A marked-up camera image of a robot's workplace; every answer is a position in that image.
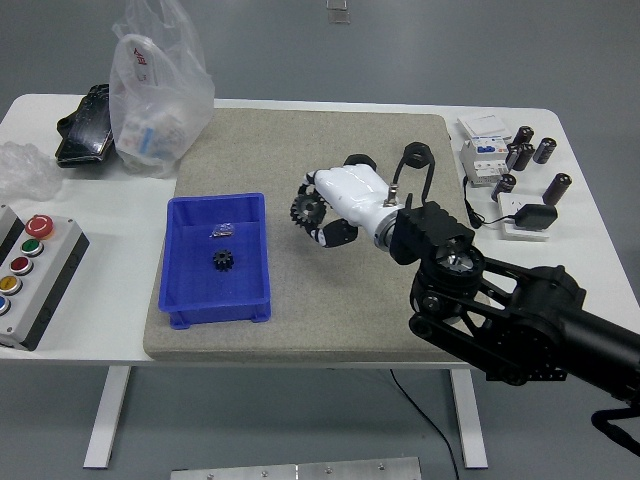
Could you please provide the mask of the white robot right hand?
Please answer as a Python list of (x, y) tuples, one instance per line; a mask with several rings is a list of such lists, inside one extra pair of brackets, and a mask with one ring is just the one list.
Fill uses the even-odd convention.
[(298, 189), (290, 217), (324, 248), (346, 245), (363, 230), (378, 249), (387, 251), (403, 207), (388, 199), (392, 191), (367, 164), (312, 171)]

